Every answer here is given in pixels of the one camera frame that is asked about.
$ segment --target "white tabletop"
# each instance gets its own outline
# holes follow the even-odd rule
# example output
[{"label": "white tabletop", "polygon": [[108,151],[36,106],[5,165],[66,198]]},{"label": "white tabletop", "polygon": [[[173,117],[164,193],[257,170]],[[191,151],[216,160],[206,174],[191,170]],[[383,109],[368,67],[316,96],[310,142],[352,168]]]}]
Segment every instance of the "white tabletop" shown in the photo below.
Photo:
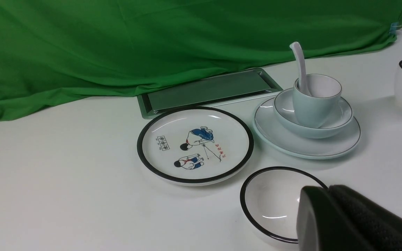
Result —
[{"label": "white tabletop", "polygon": [[[402,31],[379,52],[306,61],[308,73],[343,85],[363,133],[353,153],[299,159],[255,135],[247,167],[206,187],[168,184],[142,165],[136,140],[149,121],[133,97],[93,97],[0,122],[0,251],[274,250],[245,227],[239,205],[246,177],[269,166],[348,185],[402,217],[402,108],[392,97],[400,59]],[[284,89],[297,75],[294,62],[265,70]],[[261,101],[219,108],[251,125]]]}]

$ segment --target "green cloth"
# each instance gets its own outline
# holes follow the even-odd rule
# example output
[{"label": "green cloth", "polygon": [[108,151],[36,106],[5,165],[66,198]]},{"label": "green cloth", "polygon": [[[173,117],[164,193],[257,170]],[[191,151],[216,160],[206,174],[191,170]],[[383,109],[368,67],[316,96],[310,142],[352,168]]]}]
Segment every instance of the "green cloth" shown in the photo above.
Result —
[{"label": "green cloth", "polygon": [[293,41],[379,50],[395,22],[402,0],[0,0],[0,121],[290,61]]}]

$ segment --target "cartoon figure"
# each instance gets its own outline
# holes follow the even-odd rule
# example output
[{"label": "cartoon figure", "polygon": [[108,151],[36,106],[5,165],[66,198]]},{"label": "cartoon figure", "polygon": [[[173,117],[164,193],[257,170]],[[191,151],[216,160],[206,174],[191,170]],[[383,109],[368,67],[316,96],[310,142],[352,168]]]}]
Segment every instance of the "cartoon figure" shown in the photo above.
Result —
[{"label": "cartoon figure", "polygon": [[180,146],[182,151],[187,151],[192,148],[192,146],[198,146],[206,143],[212,142],[214,143],[214,134],[213,131],[208,129],[207,127],[200,127],[200,129],[196,128],[188,132],[187,139],[185,143]]},{"label": "cartoon figure", "polygon": [[184,169],[193,170],[204,165],[204,159],[199,154],[182,157],[174,162],[175,167],[183,167]]}]

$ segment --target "metal tray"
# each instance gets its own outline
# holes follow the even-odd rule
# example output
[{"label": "metal tray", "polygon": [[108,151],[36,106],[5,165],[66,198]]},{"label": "metal tray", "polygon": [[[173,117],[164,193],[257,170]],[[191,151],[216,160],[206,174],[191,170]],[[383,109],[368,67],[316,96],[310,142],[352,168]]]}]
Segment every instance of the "metal tray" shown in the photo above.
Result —
[{"label": "metal tray", "polygon": [[261,68],[228,73],[137,96],[142,117],[152,119],[166,111],[196,105],[216,105],[261,97],[282,88]]}]

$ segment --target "spoon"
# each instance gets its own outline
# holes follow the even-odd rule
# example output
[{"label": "spoon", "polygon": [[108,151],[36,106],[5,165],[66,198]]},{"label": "spoon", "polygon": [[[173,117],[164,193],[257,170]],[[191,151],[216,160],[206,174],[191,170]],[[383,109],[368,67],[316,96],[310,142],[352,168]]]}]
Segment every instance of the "spoon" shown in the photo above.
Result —
[{"label": "spoon", "polygon": [[292,52],[296,57],[297,68],[299,69],[299,84],[298,84],[299,90],[303,94],[311,96],[306,81],[305,57],[303,56],[302,47],[300,47],[299,42],[294,42],[289,45],[289,48],[292,49]]}]

